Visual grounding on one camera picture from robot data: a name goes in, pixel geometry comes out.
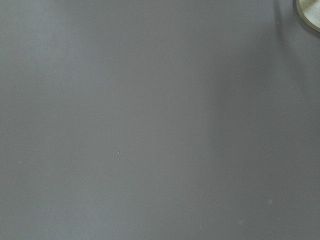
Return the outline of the wooden cup rack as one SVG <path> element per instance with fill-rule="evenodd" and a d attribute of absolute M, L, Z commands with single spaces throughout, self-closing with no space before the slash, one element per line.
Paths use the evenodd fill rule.
<path fill-rule="evenodd" d="M 320 39 L 320 0 L 293 0 L 295 18 L 304 32 Z"/>

